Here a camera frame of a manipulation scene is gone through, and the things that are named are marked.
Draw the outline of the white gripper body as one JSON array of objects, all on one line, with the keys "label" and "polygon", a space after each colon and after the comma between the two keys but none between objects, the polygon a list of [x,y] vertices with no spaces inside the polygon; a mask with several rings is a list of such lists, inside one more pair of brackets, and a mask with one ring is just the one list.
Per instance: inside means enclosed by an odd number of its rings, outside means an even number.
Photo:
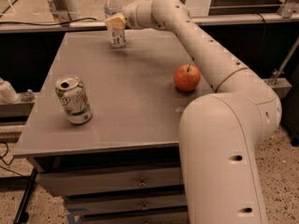
[{"label": "white gripper body", "polygon": [[146,29],[152,27],[151,1],[139,0],[122,9],[127,25],[132,29]]}]

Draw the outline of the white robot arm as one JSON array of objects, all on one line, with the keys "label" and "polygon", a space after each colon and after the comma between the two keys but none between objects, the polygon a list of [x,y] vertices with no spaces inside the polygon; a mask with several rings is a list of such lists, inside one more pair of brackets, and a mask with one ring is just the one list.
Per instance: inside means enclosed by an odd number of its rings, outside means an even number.
[{"label": "white robot arm", "polygon": [[134,1],[105,24],[173,33],[212,89],[187,105],[178,128],[190,223],[268,224],[254,148],[280,123],[277,94],[179,0]]}]

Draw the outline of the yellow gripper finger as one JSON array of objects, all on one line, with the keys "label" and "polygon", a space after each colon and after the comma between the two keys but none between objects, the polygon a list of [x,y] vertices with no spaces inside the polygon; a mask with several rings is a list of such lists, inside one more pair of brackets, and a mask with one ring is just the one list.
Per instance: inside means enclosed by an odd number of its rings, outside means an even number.
[{"label": "yellow gripper finger", "polygon": [[107,28],[124,30],[126,27],[126,19],[122,13],[116,13],[105,19]]}]

